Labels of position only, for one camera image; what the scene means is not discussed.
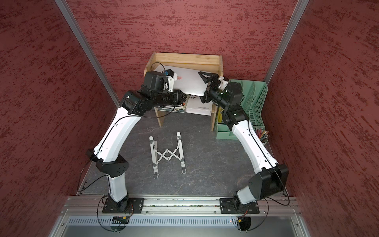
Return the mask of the silver laptop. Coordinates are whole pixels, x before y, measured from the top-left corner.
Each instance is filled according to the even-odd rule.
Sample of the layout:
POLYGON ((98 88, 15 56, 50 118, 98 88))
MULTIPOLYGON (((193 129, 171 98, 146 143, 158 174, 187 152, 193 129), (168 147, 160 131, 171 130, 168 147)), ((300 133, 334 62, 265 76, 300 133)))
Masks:
POLYGON ((205 84, 199 76, 198 70, 179 68, 168 65, 165 65, 164 67, 166 70, 171 69, 178 75, 178 79, 176 80, 173 89, 179 89, 188 95, 204 95, 207 89, 207 84, 205 84))

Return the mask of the green pencil cup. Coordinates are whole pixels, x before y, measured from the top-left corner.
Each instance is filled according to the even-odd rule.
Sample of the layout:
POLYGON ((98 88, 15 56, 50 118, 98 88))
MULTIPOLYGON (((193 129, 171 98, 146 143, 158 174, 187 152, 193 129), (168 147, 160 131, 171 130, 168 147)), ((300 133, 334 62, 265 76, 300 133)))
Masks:
POLYGON ((261 141, 261 143, 262 143, 263 145, 265 145, 265 144, 268 142, 268 139, 269 139, 269 136, 266 135, 266 136, 260 138, 260 141, 261 141))

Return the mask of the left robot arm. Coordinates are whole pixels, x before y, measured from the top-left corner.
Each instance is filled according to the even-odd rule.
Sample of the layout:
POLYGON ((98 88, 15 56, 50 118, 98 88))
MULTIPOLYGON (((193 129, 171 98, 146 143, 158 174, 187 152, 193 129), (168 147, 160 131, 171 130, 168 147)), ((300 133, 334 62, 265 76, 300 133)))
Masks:
POLYGON ((128 192, 125 172, 129 163, 120 155, 120 149, 137 122, 153 107, 180 106, 186 94, 174 89, 178 75, 166 69, 145 74, 139 90, 129 90, 123 96, 116 115, 99 144, 88 149, 86 155, 106 174, 110 186, 110 199, 116 205, 126 205, 128 192))

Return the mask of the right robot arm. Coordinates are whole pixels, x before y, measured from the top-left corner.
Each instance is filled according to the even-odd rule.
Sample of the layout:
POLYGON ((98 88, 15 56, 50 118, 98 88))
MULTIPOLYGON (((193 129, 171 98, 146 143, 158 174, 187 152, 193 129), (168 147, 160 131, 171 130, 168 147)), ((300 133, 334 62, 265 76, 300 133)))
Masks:
POLYGON ((224 85, 218 74, 198 74, 207 85, 204 95, 200 98, 202 103, 213 102, 223 109, 224 124, 240 141, 254 169, 255 174, 248 185, 236 192, 235 205, 245 206, 285 191, 289 169, 285 164, 280 165, 276 161, 253 130, 250 118, 241 106, 241 84, 228 82, 224 85))

